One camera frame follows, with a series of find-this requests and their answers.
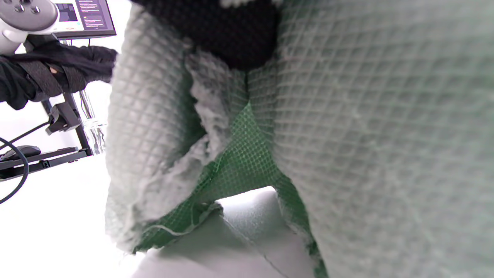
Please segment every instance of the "black cloth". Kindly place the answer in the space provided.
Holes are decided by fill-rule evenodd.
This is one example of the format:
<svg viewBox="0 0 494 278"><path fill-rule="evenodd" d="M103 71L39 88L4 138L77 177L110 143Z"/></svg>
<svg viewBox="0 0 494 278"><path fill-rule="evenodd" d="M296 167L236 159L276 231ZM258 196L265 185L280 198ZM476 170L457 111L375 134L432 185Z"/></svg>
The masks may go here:
<svg viewBox="0 0 494 278"><path fill-rule="evenodd" d="M86 81L110 82L117 58L117 51L102 46L67 46L58 41L48 42L25 54L15 54L8 59L19 61L40 61L57 66L68 66L79 70Z"/></svg>
<svg viewBox="0 0 494 278"><path fill-rule="evenodd" d="M224 8L220 0L132 0L230 68L251 70L274 53L279 13L272 0Z"/></svg>
<svg viewBox="0 0 494 278"><path fill-rule="evenodd" d="M43 94L18 63L39 61L46 65L47 71L50 67L57 70L54 78L64 92L72 93L63 67L76 69L86 84L97 80L109 83L117 55L116 50L102 46L67 46L58 41L48 42L25 54L0 55L0 102L6 101L12 108L20 110L28 100L39 100Z"/></svg>
<svg viewBox="0 0 494 278"><path fill-rule="evenodd" d="M6 101L10 107L20 110L35 97L37 89L19 65L0 56L0 102Z"/></svg>

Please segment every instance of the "black cable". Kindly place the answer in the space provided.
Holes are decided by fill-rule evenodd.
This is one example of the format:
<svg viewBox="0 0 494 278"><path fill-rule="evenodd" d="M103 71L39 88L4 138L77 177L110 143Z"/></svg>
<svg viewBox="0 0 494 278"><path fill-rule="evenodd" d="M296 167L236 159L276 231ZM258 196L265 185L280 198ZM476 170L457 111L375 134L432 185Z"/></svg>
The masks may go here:
<svg viewBox="0 0 494 278"><path fill-rule="evenodd" d="M6 146L9 146L11 149L13 149L17 153L17 155L19 155L19 157L22 160L22 163L24 164L24 172L22 174L21 181L19 182L17 187L9 195L7 195L5 198L0 200L0 204L3 204L7 200L12 198L12 196L15 195L19 191L19 189L21 189L21 187L24 185L24 183L26 182L26 179L28 178L28 175L29 175L29 162L28 162L28 159L26 158L26 156L18 148L16 148L11 142L3 139L2 137L0 137L0 141L2 143L4 143Z"/></svg>
<svg viewBox="0 0 494 278"><path fill-rule="evenodd" d="M23 134L21 134L21 135L17 136L16 138L12 139L12 140L10 141L10 143L12 144L12 143L14 143L15 141L17 141L17 140L19 140L19 139L21 139L21 138L23 138L23 137L25 137L25 136L27 136L27 135L29 135L29 134L33 133L34 131L36 131L36 130L38 130L38 129L40 129L40 128L44 127L44 126L47 126L47 125L49 125L49 124L51 124L51 119L50 119L48 122L46 122L46 123L42 123L42 124L40 124L39 126L37 126L37 127L33 128L33 129L29 130L28 132L25 132L25 133L23 133ZM1 150L1 149L3 149L3 148L5 148L5 147L7 147L7 146L10 146L10 145L8 145L7 143L3 144L3 145L0 147L0 150Z"/></svg>

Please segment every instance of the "black strap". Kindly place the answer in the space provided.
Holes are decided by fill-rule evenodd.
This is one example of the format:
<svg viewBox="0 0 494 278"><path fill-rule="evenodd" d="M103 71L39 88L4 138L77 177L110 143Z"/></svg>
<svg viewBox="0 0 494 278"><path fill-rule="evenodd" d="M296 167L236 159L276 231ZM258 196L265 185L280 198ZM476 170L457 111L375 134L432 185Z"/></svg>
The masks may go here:
<svg viewBox="0 0 494 278"><path fill-rule="evenodd" d="M69 81L69 91L68 93L76 93L82 91L86 88L87 82L84 75L77 69L73 67L62 66L65 71L65 76Z"/></svg>
<svg viewBox="0 0 494 278"><path fill-rule="evenodd" d="M63 89L48 70L47 66L39 61L17 62L36 82L41 91L48 97L54 97L63 93Z"/></svg>

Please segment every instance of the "black fabric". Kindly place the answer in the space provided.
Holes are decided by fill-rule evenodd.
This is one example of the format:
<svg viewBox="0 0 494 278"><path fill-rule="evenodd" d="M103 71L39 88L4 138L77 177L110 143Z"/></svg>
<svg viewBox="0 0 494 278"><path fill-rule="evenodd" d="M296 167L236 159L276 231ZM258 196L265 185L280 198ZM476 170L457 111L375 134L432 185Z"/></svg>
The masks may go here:
<svg viewBox="0 0 494 278"><path fill-rule="evenodd" d="M11 61L40 61L79 70L86 81L109 82L115 66L117 51L102 46L66 46L58 41L48 42L25 54L9 56Z"/></svg>
<svg viewBox="0 0 494 278"><path fill-rule="evenodd" d="M0 56L0 102L20 110L36 96L37 89L19 65Z"/></svg>
<svg viewBox="0 0 494 278"><path fill-rule="evenodd" d="M35 99L32 99L33 101L42 101L63 94L62 87L48 65L40 61L18 62L18 64L40 88L40 93L37 93Z"/></svg>
<svg viewBox="0 0 494 278"><path fill-rule="evenodd" d="M262 66L276 47L278 11L271 0L223 8L220 0L132 0L229 67Z"/></svg>

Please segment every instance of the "white floor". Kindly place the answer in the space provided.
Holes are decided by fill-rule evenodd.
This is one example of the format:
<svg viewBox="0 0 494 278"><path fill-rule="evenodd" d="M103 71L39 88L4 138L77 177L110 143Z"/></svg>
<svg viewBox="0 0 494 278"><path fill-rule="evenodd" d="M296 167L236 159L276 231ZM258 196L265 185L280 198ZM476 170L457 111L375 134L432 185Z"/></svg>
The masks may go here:
<svg viewBox="0 0 494 278"><path fill-rule="evenodd" d="M0 183L0 195L18 181ZM105 236L108 184L104 156L30 175L0 205L1 276L130 277L142 256L124 258Z"/></svg>

